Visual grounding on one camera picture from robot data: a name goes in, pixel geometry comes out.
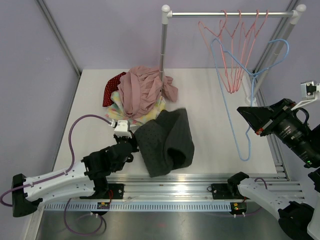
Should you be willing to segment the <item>yellow blue tie-dye skirt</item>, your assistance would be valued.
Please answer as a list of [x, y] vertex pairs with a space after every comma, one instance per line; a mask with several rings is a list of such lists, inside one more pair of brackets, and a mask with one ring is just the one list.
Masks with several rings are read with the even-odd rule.
[[114, 91], [111, 94], [111, 100], [113, 101], [113, 104], [108, 106], [106, 108], [106, 117], [118, 121], [118, 120], [127, 120], [130, 122], [131, 125], [136, 125], [136, 126], [142, 126], [148, 121], [155, 120], [158, 115], [161, 113], [162, 110], [165, 109], [166, 106], [166, 100], [163, 96], [160, 97], [159, 100], [155, 103], [153, 108], [149, 113], [146, 115], [143, 115], [139, 118], [129, 118], [125, 115], [124, 110], [123, 110], [123, 105], [120, 100], [120, 95], [118, 91]]

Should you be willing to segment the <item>dark grey dotted skirt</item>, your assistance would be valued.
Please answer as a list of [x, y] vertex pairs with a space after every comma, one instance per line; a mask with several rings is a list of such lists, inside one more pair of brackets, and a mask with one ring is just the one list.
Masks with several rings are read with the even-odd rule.
[[140, 126], [134, 136], [151, 178], [189, 167], [193, 162], [193, 143], [185, 108], [162, 110], [156, 119]]

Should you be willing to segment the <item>blue wire hanger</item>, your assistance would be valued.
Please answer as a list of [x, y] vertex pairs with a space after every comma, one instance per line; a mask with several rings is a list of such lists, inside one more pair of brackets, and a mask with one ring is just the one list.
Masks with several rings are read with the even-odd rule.
[[[254, 97], [253, 97], [253, 93], [254, 93], [254, 87], [255, 87], [255, 81], [258, 77], [262, 78], [262, 75], [263, 74], [266, 74], [267, 71], [269, 71], [272, 67], [280, 64], [281, 62], [283, 62], [289, 51], [290, 51], [290, 46], [289, 46], [289, 43], [284, 40], [284, 39], [275, 39], [275, 40], [271, 40], [268, 42], [269, 45], [271, 44], [275, 44], [275, 43], [278, 43], [278, 46], [280, 46], [281, 44], [284, 44], [286, 46], [286, 51], [282, 57], [281, 60], [275, 62], [275, 63], [272, 63], [270, 66], [256, 72], [256, 73], [251, 73], [249, 72], [249, 70], [244, 67], [239, 60], [236, 59], [236, 57], [234, 57], [228, 50], [226, 50], [223, 46], [223, 44], [221, 43], [221, 41], [218, 39], [218, 38], [214, 38], [210, 44], [210, 49], [211, 49], [211, 55], [213, 57], [213, 62], [214, 62], [214, 67], [215, 67], [215, 70], [216, 70], [216, 74], [217, 74], [217, 77], [218, 77], [218, 82], [219, 82], [219, 86], [220, 86], [220, 90], [221, 90], [221, 94], [222, 94], [222, 98], [223, 98], [223, 102], [224, 102], [224, 106], [225, 106], [225, 110], [226, 110], [226, 114], [227, 114], [227, 117], [228, 117], [228, 121], [229, 121], [229, 124], [230, 124], [230, 129], [232, 131], [232, 135], [233, 135], [233, 139], [234, 139], [234, 143], [235, 143], [235, 147], [236, 147], [236, 150], [237, 150], [237, 153], [238, 153], [238, 156], [239, 156], [239, 159], [242, 161], [242, 162], [247, 162], [250, 160], [251, 158], [251, 155], [252, 155], [252, 144], [251, 144], [251, 139], [250, 139], [250, 136], [249, 136], [249, 131], [251, 129], [251, 127], [248, 125], [248, 128], [247, 130], [245, 131], [245, 136], [246, 136], [246, 139], [247, 139], [247, 143], [248, 143], [248, 157], [247, 158], [243, 158], [241, 156], [241, 150], [240, 150], [240, 147], [239, 147], [239, 144], [238, 144], [238, 141], [237, 141], [237, 136], [236, 136], [236, 132], [234, 130], [234, 126], [233, 126], [233, 122], [232, 122], [232, 116], [233, 116], [233, 113], [236, 111], [236, 107], [239, 107], [240, 104], [248, 104], [249, 107], [252, 107], [254, 103], [256, 103], [257, 101], [254, 100]], [[226, 97], [225, 96], [225, 91], [223, 90], [223, 84], [222, 84], [222, 77], [220, 76], [220, 71], [218, 70], [218, 67], [215, 63], [215, 51], [214, 51], [214, 44], [215, 43], [219, 43], [219, 46], [222, 47], [222, 52], [223, 53], [227, 53], [236, 63], [238, 66], [240, 66], [240, 69], [241, 70], [244, 70], [247, 75], [249, 77], [251, 77], [251, 88], [250, 88], [250, 96], [249, 98], [247, 98], [246, 96], [244, 96], [244, 98], [240, 98], [240, 97]]]

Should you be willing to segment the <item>pink pleated skirt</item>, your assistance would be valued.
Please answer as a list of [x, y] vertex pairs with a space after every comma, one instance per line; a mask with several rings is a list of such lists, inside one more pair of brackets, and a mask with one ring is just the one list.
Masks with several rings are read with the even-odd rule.
[[161, 79], [157, 67], [135, 66], [120, 77], [117, 87], [124, 114], [131, 119], [148, 114], [162, 95], [172, 102], [178, 100], [173, 78]]

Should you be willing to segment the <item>red polka dot skirt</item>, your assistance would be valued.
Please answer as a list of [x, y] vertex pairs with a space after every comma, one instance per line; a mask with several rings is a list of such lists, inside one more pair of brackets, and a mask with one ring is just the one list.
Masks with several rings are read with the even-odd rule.
[[118, 85], [120, 84], [120, 78], [125, 74], [126, 72], [121, 72], [120, 74], [114, 76], [107, 82], [104, 88], [104, 93], [103, 93], [103, 101], [102, 101], [103, 107], [109, 107], [114, 103], [113, 100], [111, 99], [112, 93], [118, 90]]

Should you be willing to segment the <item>pink hanger of red skirt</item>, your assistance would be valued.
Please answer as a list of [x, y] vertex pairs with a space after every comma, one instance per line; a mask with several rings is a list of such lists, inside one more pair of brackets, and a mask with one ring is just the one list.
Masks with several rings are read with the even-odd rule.
[[[238, 38], [237, 59], [244, 67], [247, 67], [249, 63], [251, 52], [253, 50], [256, 38], [259, 34], [259, 30], [256, 30], [259, 13], [259, 10], [256, 10], [255, 20], [248, 29], [246, 29], [245, 23], [241, 21]], [[241, 67], [239, 64], [235, 65], [235, 72], [233, 75], [232, 83], [232, 90], [234, 93], [237, 92], [240, 88], [244, 72], [245, 71], [243, 67]]]

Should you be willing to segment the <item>pink hanger of white skirt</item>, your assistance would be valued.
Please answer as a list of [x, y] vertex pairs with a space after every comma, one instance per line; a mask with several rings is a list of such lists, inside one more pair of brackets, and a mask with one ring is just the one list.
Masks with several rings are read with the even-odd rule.
[[252, 25], [248, 28], [248, 30], [246, 30], [245, 23], [243, 21], [241, 22], [240, 37], [238, 42], [238, 57], [239, 57], [240, 63], [245, 68], [248, 67], [258, 34], [262, 29], [262, 27], [264, 26], [269, 16], [269, 11], [268, 10], [266, 11], [262, 24], [260, 25], [260, 27], [257, 27], [257, 20], [260, 15], [261, 14], [259, 10], [257, 10], [255, 15], [255, 20], [252, 23]]

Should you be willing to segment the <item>pink hanger of tie-dye skirt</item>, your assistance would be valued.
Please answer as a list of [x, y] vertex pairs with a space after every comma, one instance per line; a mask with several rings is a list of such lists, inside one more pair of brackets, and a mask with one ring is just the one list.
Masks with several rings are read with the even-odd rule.
[[[222, 12], [224, 13], [224, 23], [222, 24], [222, 20], [220, 20], [219, 22], [219, 35], [218, 38], [220, 40], [221, 43], [223, 43], [223, 32], [226, 32], [230, 38], [230, 48], [229, 48], [229, 52], [236, 57], [236, 52], [235, 52], [235, 43], [234, 43], [234, 39], [235, 39], [235, 35], [238, 32], [238, 29], [241, 29], [241, 24], [242, 24], [242, 13], [240, 10], [238, 10], [238, 22], [234, 28], [234, 30], [229, 31], [228, 30], [228, 26], [227, 26], [227, 22], [228, 22], [228, 14], [225, 10], [222, 10]], [[221, 50], [221, 57], [223, 60], [223, 66], [224, 66], [224, 76], [225, 78], [222, 79], [223, 85], [226, 89], [226, 91], [230, 94], [233, 94], [237, 91], [237, 87], [236, 87], [236, 74], [237, 74], [237, 70], [238, 70], [238, 64], [235, 62], [235, 60], [230, 57], [231, 59], [231, 65], [230, 65], [230, 73], [228, 72], [228, 66], [227, 66], [227, 62], [226, 62], [226, 53], [223, 51], [222, 45], [220, 45], [220, 50]]]

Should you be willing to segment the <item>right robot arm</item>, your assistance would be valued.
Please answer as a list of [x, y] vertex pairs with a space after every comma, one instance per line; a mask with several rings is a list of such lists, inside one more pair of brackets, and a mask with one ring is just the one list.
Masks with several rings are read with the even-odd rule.
[[[310, 129], [309, 112], [300, 103], [284, 98], [270, 106], [240, 106], [237, 111], [258, 136], [274, 135], [291, 151], [284, 158], [291, 177], [306, 173], [315, 192], [320, 192], [320, 128]], [[268, 211], [291, 239], [320, 238], [319, 204], [277, 196], [242, 171], [227, 180], [226, 190], [230, 197], [252, 200]]]

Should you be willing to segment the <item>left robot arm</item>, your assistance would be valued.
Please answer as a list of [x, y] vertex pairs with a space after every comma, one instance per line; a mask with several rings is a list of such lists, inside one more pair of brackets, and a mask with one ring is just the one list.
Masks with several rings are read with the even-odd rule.
[[107, 177], [131, 163], [138, 152], [134, 135], [115, 136], [116, 144], [90, 153], [76, 162], [70, 171], [55, 171], [35, 177], [22, 173], [12, 178], [12, 215], [15, 218], [34, 213], [46, 204], [70, 198], [103, 199], [109, 186]]

